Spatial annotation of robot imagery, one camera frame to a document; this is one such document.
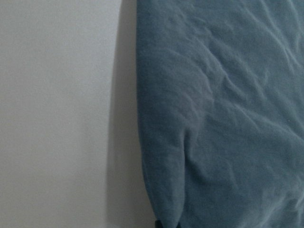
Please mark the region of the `black printed t-shirt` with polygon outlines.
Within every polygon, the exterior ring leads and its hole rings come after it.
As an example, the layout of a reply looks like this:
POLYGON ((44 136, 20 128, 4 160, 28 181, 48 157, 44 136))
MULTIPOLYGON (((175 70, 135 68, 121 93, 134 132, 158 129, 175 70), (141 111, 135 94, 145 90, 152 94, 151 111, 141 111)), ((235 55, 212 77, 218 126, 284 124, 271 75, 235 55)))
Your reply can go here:
POLYGON ((139 0, 136 66, 156 227, 303 227, 303 1, 139 0))

